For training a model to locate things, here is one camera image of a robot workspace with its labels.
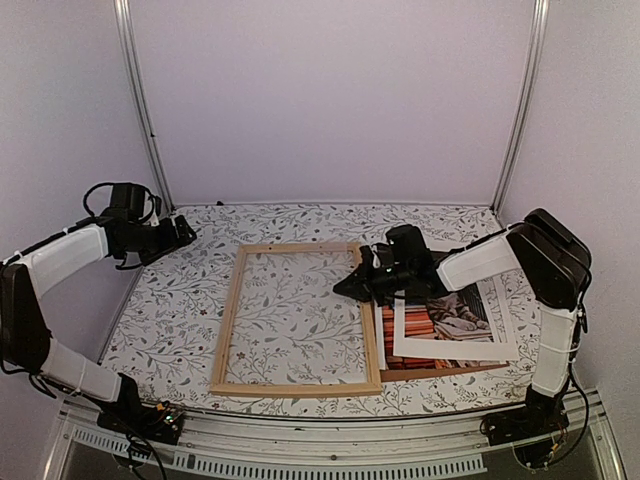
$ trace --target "white wall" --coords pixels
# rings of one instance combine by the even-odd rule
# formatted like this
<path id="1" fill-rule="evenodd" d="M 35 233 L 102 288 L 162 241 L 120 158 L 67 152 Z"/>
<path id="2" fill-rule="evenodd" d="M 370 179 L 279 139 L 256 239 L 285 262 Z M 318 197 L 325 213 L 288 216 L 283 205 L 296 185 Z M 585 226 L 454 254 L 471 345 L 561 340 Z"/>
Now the white wall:
<path id="1" fill-rule="evenodd" d="M 152 186 L 114 15 L 109 0 L 0 4 L 0 258 L 83 218 L 94 183 Z M 49 327 L 96 359 L 130 279 L 109 261 L 80 272 L 45 297 Z M 37 478 L 58 407 L 0 375 L 1 478 Z"/>
<path id="2" fill-rule="evenodd" d="M 534 3 L 132 2 L 176 203 L 489 204 Z"/>
<path id="3" fill-rule="evenodd" d="M 549 209 L 593 253 L 578 369 L 640 476 L 640 3 L 552 2 L 506 221 Z"/>

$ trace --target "metal corner post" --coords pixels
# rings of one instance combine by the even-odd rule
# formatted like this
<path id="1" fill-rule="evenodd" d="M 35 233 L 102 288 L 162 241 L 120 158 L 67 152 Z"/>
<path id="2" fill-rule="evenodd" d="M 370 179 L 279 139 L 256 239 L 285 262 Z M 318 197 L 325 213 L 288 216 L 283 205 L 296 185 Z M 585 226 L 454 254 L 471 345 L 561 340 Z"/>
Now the metal corner post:
<path id="1" fill-rule="evenodd" d="M 131 92 L 133 94 L 133 100 L 138 113 L 138 120 L 140 123 L 140 129 L 142 130 L 145 148 L 147 150 L 147 157 L 149 158 L 149 165 L 151 166 L 153 179 L 155 180 L 166 211 L 171 212 L 175 207 L 173 199 L 171 198 L 171 192 L 169 191 L 167 177 L 165 175 L 162 162 L 160 161 L 160 153 L 158 151 L 155 133 L 151 124 L 151 116 L 149 115 L 149 108 L 147 106 L 147 100 L 142 87 L 142 75 L 140 74 L 140 65 L 138 63 L 138 55 L 136 53 L 133 36 L 129 0 L 114 0 L 114 4 L 124 63 L 127 68 L 129 84 L 131 85 Z"/>
<path id="2" fill-rule="evenodd" d="M 531 26 L 531 39 L 529 40 L 529 53 L 520 91 L 520 99 L 516 117 L 511 129 L 511 136 L 507 146 L 506 155 L 500 172 L 500 179 L 496 191 L 493 195 L 491 209 L 499 215 L 504 206 L 505 198 L 509 189 L 509 183 L 513 176 L 520 145 L 524 135 L 529 106 L 533 97 L 533 88 L 538 76 L 538 66 L 542 57 L 542 46 L 544 44 L 544 33 L 547 26 L 547 15 L 549 12 L 549 0 L 535 0 L 533 12 L 533 24 Z"/>

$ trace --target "floral tablecloth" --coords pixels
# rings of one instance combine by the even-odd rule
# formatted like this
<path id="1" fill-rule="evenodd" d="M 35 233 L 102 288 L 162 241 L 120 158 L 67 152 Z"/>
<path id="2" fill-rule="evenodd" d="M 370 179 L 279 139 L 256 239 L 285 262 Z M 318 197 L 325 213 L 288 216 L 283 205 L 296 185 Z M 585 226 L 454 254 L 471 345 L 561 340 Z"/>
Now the floral tablecloth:
<path id="1" fill-rule="evenodd" d="M 110 340 L 103 365 L 133 377 L 146 399 L 197 410 L 293 417 L 398 417 L 521 401 L 535 367 L 539 315 L 520 271 L 502 284 L 520 359 L 481 373 L 384 383 L 379 396 L 329 399 L 218 397 L 208 392 L 224 302 L 240 244 L 382 241 L 402 223 L 442 250 L 499 229 L 486 207 L 233 205 L 184 207 L 198 239 L 147 267 Z M 499 307 L 494 315 L 500 315 Z"/>

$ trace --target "empty wooden frame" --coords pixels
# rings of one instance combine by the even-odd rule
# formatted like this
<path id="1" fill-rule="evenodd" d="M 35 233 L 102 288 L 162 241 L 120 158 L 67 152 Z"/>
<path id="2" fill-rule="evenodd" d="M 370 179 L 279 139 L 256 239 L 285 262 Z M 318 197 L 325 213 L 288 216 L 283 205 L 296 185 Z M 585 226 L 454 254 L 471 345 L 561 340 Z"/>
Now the empty wooden frame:
<path id="1" fill-rule="evenodd" d="M 361 261 L 358 243 L 297 243 L 279 245 L 241 245 L 234 266 L 231 285 L 224 308 L 222 325 L 216 346 L 210 391 L 216 395 L 265 398 L 330 398 L 378 395 L 382 391 L 380 371 L 376 351 L 371 304 L 360 303 L 359 312 L 362 321 L 364 340 L 364 358 L 366 381 L 362 383 L 333 384 L 268 384 L 268 383 L 230 383 L 227 381 L 231 340 L 234 323 L 238 315 L 238 303 L 241 298 L 243 277 L 248 255 L 296 254 L 296 253 L 337 253 L 351 252 L 356 264 Z"/>

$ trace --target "wooden picture frame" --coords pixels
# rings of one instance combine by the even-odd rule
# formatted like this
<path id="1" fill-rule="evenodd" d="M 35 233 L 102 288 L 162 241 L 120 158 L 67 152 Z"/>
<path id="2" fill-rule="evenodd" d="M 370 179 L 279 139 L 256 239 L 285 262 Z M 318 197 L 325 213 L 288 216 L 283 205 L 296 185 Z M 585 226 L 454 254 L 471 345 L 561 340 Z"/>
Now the wooden picture frame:
<path id="1" fill-rule="evenodd" d="M 329 385 L 313 384 L 241 384 L 226 381 L 229 350 L 233 336 L 233 325 L 238 310 L 242 282 L 248 255 L 256 254 L 292 254 L 292 253 L 331 253 L 349 251 L 356 264 L 361 262 L 358 243 L 289 243 L 240 245 L 231 278 L 231 285 L 225 303 L 222 325 L 216 346 L 215 362 L 210 392 L 222 396 L 260 397 L 260 398 L 334 398 L 379 395 L 382 392 L 372 305 L 360 303 L 364 340 L 366 382 L 339 383 Z"/>

